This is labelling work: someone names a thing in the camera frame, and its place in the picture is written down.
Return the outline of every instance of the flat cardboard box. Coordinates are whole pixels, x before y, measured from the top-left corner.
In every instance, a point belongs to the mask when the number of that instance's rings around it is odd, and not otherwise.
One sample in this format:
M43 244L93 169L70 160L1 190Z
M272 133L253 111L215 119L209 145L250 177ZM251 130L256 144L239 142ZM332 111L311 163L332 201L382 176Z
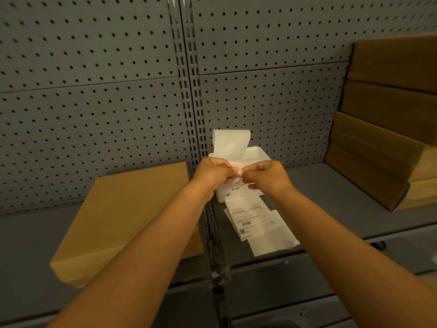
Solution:
M50 266L84 287L190 180L185 162L96 179ZM198 226L182 259L203 254Z
M437 94L348 79L341 111L420 142L437 145Z
M341 112L326 162L390 210L437 202L437 147Z
M361 40L347 78L437 93L437 34Z

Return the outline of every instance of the forearm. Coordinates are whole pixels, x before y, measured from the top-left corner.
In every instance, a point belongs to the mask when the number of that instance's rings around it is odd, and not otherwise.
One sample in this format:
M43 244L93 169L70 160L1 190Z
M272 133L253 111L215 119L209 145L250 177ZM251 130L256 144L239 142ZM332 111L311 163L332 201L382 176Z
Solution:
M208 198L190 182L52 322L149 327Z
M295 189L272 198L362 327L437 326L437 292Z

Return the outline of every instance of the white plastic bin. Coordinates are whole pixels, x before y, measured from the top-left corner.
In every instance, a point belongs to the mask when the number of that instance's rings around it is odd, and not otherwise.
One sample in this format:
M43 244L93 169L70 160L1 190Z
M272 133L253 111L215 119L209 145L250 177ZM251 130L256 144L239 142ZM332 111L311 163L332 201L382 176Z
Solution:
M214 157L214 153L208 154L208 156ZM253 146L246 148L244 152L242 168L254 164L258 161L271 160L269 156L263 151L263 149L259 146ZM228 192L231 184L223 184L216 190L216 197L218 202L225 202L225 195ZM260 190L254 190L255 194L263 195Z

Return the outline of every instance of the human arm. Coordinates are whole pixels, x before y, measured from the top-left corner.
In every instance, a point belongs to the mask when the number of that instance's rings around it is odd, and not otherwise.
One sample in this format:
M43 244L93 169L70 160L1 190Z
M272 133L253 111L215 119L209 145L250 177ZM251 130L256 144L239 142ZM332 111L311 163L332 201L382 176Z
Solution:
M150 327L206 202L236 171L226 160L203 159L193 179L49 327Z
M280 162L243 168L243 181L272 200L358 326L437 327L437 291L296 190Z

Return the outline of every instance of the gray pegboard panel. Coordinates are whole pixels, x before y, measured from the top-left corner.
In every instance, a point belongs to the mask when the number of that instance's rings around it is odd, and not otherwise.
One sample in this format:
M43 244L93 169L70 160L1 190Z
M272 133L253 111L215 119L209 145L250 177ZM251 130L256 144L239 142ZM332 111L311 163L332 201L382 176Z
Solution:
M1 0L0 90L177 76L166 0Z
M200 162L200 155L197 141L196 122L194 120L193 99L191 95L187 54L185 52L185 41L183 37L180 0L167 0L167 5L170 16L171 30L173 34L176 62L178 64L180 93L183 101L183 109L185 112L188 140L191 151L190 173L191 176L193 176L197 165Z
M205 122L202 109L202 95L200 89L200 74L197 61L196 39L194 35L193 9L191 0L180 0L180 8L183 18L183 37L185 40L185 51L188 58L189 77L193 108L196 120L196 130L199 146L199 159L208 155Z
M323 159L349 63L200 76L208 148L213 129L249 129L282 164Z
M0 94L0 210L85 197L96 177L190 160L178 78Z
M192 2L200 74L347 61L357 40L437 30L437 0Z

